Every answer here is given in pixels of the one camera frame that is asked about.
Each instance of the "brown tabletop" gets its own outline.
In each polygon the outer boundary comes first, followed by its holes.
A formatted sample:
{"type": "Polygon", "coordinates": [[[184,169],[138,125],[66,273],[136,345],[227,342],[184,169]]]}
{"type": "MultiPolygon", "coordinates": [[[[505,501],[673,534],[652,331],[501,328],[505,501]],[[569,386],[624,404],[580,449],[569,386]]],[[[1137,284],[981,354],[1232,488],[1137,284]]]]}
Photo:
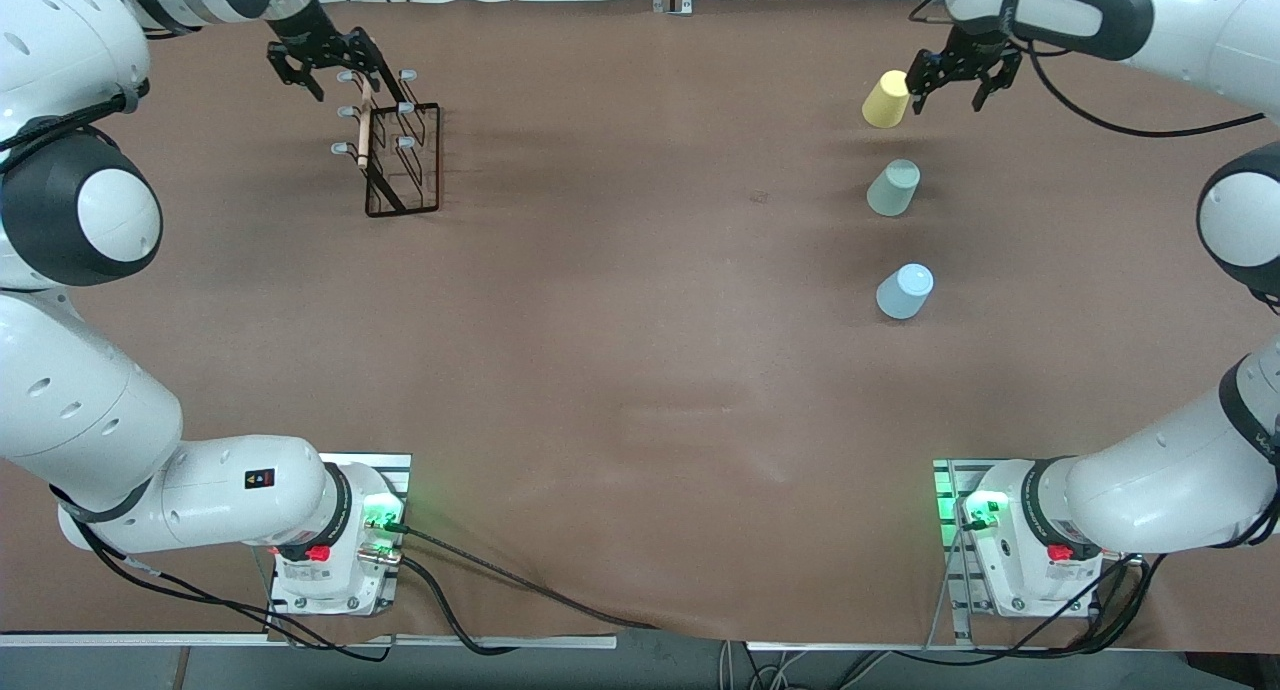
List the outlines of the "brown tabletop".
{"type": "MultiPolygon", "coordinates": [[[[74,301],[178,394],[187,438],[413,453],[413,525],[582,602],[701,636],[919,643],[933,458],[1094,452],[1275,332],[1193,224],[1203,181],[1275,128],[1125,138],[1027,69],[980,115],[957,84],[874,131],[870,83],[946,38],[908,8],[335,8],[445,109],[444,210],[378,221],[328,151],[355,128],[332,70],[317,105],[276,83],[265,26],[155,44],[151,97],[102,125],[164,202],[160,257],[74,301]],[[890,220],[864,192],[893,157],[923,186],[890,220]],[[887,321],[876,285],[910,261],[937,289],[887,321]]],[[[1106,61],[1051,70],[1134,125],[1239,113],[1106,61]]],[[[36,480],[0,483],[0,627],[252,629],[110,577],[36,480]]],[[[1280,652],[1277,553],[1170,558],[1126,641],[1280,652]]],[[[472,634],[609,630],[428,562],[472,634]]],[[[243,547],[154,563],[262,598],[243,547]]],[[[445,631],[412,581],[320,625],[445,631]]]]}

